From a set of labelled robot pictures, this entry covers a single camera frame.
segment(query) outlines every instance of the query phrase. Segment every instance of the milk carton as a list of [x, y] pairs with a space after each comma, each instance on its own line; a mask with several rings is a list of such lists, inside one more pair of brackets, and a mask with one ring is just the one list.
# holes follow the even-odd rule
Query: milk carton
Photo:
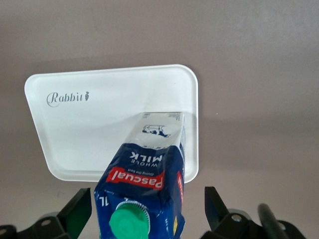
[[184, 114], [142, 113], [97, 184], [101, 239], [178, 239]]

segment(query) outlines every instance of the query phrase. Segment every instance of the white tray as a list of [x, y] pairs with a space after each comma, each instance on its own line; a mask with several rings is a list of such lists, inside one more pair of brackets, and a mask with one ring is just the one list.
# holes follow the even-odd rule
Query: white tray
[[61, 180], [99, 181], [142, 112], [185, 113], [185, 182], [198, 173], [198, 85], [183, 65], [37, 74], [24, 90]]

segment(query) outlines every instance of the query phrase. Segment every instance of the gray background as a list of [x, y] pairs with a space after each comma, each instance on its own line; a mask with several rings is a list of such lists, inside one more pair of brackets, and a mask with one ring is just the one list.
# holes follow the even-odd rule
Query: gray background
[[[204, 187], [258, 222], [269, 204], [319, 235], [319, 4], [316, 0], [3, 0], [0, 225], [23, 230], [81, 188], [47, 169], [24, 96], [35, 73], [184, 64], [198, 77], [198, 176], [183, 239], [209, 229]], [[93, 214], [80, 238], [98, 238]]]

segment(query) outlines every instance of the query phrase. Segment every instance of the green screw cap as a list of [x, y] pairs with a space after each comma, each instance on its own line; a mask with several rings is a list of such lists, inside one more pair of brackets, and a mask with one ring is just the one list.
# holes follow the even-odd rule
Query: green screw cap
[[142, 208], [125, 203], [113, 212], [110, 227], [117, 239], [148, 239], [149, 218]]

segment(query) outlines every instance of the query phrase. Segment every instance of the screw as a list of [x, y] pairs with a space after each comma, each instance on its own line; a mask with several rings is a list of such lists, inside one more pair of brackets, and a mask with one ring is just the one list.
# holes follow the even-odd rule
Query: screw
[[234, 214], [231, 216], [232, 220], [234, 220], [235, 222], [241, 222], [241, 216]]
[[279, 224], [279, 226], [280, 226], [281, 230], [283, 230], [283, 231], [285, 231], [285, 230], [286, 230], [286, 227], [285, 227], [285, 225], [284, 225], [284, 224], [282, 224], [282, 223], [280, 223], [280, 222], [278, 222], [278, 224]]
[[42, 223], [41, 223], [41, 226], [46, 226], [46, 225], [49, 225], [51, 223], [51, 220], [50, 219], [46, 219], [44, 220]]
[[0, 236], [6, 234], [6, 229], [0, 229]]

